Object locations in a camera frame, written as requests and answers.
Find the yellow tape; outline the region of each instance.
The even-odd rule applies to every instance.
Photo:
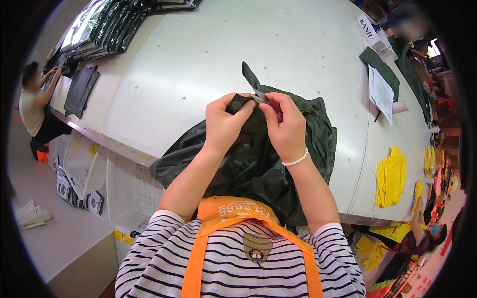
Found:
[[[129,235],[121,233],[118,230],[114,230],[114,237],[124,244],[132,245],[134,243],[134,240]]]

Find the paper document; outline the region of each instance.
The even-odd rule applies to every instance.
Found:
[[[369,67],[369,99],[381,110],[389,125],[393,124],[394,92],[381,74],[371,65]]]

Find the apron strap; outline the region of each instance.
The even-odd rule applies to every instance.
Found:
[[[184,274],[184,281],[182,283],[182,298],[198,298],[200,297],[200,288],[202,285],[202,269],[204,265],[204,257],[207,248],[207,241],[209,233],[221,229],[225,226],[231,226],[236,222],[245,220],[246,218],[234,218],[227,222],[222,222],[215,225],[210,231],[202,233],[207,226],[207,222],[203,222],[200,225],[200,229],[197,233],[196,240],[192,246],[189,261],[186,267],[186,273]],[[310,298],[323,298],[323,291],[321,287],[321,279],[318,273],[318,267],[316,266],[314,251],[312,247],[299,240],[291,232],[279,227],[273,226],[266,221],[262,221],[263,225],[270,230],[288,239],[290,242],[298,246],[303,253],[303,260],[305,265],[306,284],[308,289],[308,297]]]

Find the embroidered patch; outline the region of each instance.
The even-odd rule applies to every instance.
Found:
[[[266,237],[249,233],[243,235],[243,251],[245,256],[258,265],[267,261],[272,247],[272,242]]]

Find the woman's right hand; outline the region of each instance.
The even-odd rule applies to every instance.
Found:
[[[283,122],[278,123],[275,111],[270,105],[266,103],[259,105],[267,120],[267,130],[271,144],[283,162],[294,162],[300,159],[306,151],[305,117],[288,95],[277,92],[266,93],[265,95],[270,101],[278,103],[283,112]]]
[[[58,79],[61,76],[61,68],[58,68],[55,72],[53,78]]]

